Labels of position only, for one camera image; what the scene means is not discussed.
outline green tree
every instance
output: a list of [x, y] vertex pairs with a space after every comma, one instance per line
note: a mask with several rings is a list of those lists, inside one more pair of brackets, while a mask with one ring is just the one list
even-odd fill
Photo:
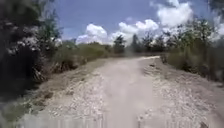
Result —
[[151, 43], [153, 41], [153, 37], [148, 33], [144, 38], [142, 38], [141, 47], [142, 51], [149, 52], [151, 50]]
[[151, 51], [152, 52], [163, 52], [165, 51], [163, 35], [159, 36], [155, 39], [155, 44], [152, 45]]
[[140, 42], [139, 42], [138, 36], [136, 34], [134, 34], [132, 37], [131, 50], [134, 53], [141, 52]]
[[113, 46], [114, 53], [117, 53], [117, 54], [124, 53], [125, 42], [126, 41], [124, 40], [124, 37], [122, 37], [121, 35], [118, 36], [114, 41], [114, 46]]

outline vegetation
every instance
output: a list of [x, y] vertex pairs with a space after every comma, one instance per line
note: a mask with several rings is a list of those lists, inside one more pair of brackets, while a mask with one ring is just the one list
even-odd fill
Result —
[[211, 41], [214, 29], [209, 22], [195, 19], [178, 29], [175, 35], [166, 33], [168, 42], [173, 42], [166, 58], [167, 63], [211, 80], [223, 81], [224, 63], [220, 58], [223, 48], [221, 44], [215, 45], [217, 43]]

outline green shrub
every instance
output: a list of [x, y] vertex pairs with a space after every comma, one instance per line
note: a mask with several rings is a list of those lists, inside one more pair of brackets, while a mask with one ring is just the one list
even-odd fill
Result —
[[86, 61], [109, 56], [109, 52], [106, 50], [105, 46], [98, 43], [79, 44], [77, 47], [77, 55], [85, 58]]
[[66, 70], [75, 69], [77, 67], [74, 65], [76, 49], [75, 44], [72, 42], [65, 42], [59, 46], [52, 58], [52, 72], [60, 73]]

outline gravel path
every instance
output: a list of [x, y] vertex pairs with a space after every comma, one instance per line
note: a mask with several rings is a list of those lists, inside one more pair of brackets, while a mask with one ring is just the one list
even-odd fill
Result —
[[223, 128], [222, 105], [219, 102], [216, 106], [218, 101], [213, 96], [216, 91], [198, 85], [198, 81], [205, 81], [199, 76], [195, 76], [198, 80], [188, 80], [185, 74], [158, 66], [157, 60], [142, 57], [110, 61], [85, 80], [68, 82], [69, 87], [50, 99], [45, 110], [25, 115], [21, 126], [202, 128], [205, 123], [209, 128]]

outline tree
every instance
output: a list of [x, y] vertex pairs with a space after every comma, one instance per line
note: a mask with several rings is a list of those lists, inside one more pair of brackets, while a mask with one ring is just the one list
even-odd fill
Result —
[[52, 0], [37, 1], [38, 5], [42, 5], [43, 19], [41, 26], [38, 28], [36, 38], [41, 50], [46, 57], [50, 58], [55, 52], [55, 42], [60, 38], [60, 30], [57, 28], [56, 12], [55, 9], [51, 9]]
[[163, 52], [165, 50], [163, 36], [159, 36], [155, 39], [155, 44], [152, 45], [152, 52]]
[[125, 42], [126, 41], [124, 40], [124, 37], [122, 37], [121, 35], [118, 36], [114, 41], [114, 47], [113, 47], [114, 53], [117, 53], [117, 54], [124, 53]]
[[134, 34], [132, 37], [131, 50], [132, 52], [135, 52], [135, 53], [141, 52], [141, 46], [139, 43], [138, 36], [136, 34]]
[[144, 52], [149, 52], [151, 50], [151, 43], [153, 37], [148, 33], [144, 38], [142, 38], [141, 47]]
[[46, 8], [43, 3], [46, 2], [47, 0], [1, 0], [1, 91], [24, 91], [32, 88], [35, 80], [43, 80], [40, 73], [43, 68], [42, 47], [38, 42], [44, 41], [38, 38], [37, 33], [47, 23], [43, 18], [43, 9]]
[[7, 49], [15, 47], [18, 41], [32, 37], [32, 28], [40, 25], [39, 12], [33, 5], [31, 0], [0, 2], [0, 59]]

